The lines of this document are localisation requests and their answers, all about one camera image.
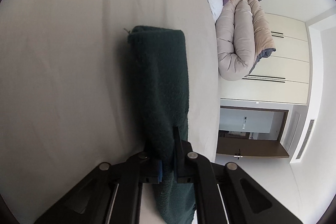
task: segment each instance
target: dark green towel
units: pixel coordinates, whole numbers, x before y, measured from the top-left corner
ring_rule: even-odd
[[[163,163],[163,179],[153,184],[157,208],[167,224],[190,224],[194,217],[192,184],[173,175],[173,126],[188,137],[189,82],[184,34],[180,30],[137,26],[128,36],[136,60],[134,92],[143,131]]]

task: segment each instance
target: cabinet door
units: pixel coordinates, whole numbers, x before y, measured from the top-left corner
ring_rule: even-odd
[[[238,81],[220,80],[220,96],[223,99],[266,101],[289,104],[307,103],[307,83],[241,79]]]
[[[269,58],[262,58],[250,75],[309,83],[309,63],[289,58],[270,56]]]
[[[272,56],[285,57],[290,59],[309,62],[309,46],[307,41],[291,38],[291,37],[275,37],[273,36],[276,51],[272,52]]]
[[[271,31],[274,35],[293,37],[308,41],[306,25],[304,22],[278,15],[266,14]]]

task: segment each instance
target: bed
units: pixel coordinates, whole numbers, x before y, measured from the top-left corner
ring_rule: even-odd
[[[207,0],[1,0],[0,193],[33,223],[100,162],[144,140],[127,94],[127,30],[181,29],[189,73],[189,141],[215,159],[216,32]],[[163,223],[150,187],[141,223]]]

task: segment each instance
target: air vent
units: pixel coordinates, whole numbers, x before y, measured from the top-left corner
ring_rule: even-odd
[[[302,156],[302,153],[304,152],[305,148],[306,148],[306,145],[307,145],[307,142],[308,142],[308,139],[309,139],[309,136],[311,134],[311,130],[313,128],[313,124],[314,124],[315,120],[310,120],[310,123],[309,123],[309,127],[308,127],[308,130],[307,130],[307,133],[306,133],[306,137],[304,138],[303,140],[303,143],[302,143],[302,146],[301,146],[301,149],[296,157],[296,159],[300,159],[301,156]]]

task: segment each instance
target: metal screw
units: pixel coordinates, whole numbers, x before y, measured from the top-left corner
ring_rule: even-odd
[[[143,151],[138,154],[138,157],[143,160],[148,158],[147,153]]]
[[[235,164],[234,162],[229,162],[226,166],[230,170],[236,170],[238,168],[238,165]]]
[[[102,164],[99,165],[99,169],[102,171],[106,171],[110,168],[110,165],[107,162],[103,162]]]
[[[190,159],[195,159],[195,158],[198,157],[198,154],[197,154],[196,152],[189,152],[189,153],[187,154],[187,156],[188,156],[188,158],[190,158]]]

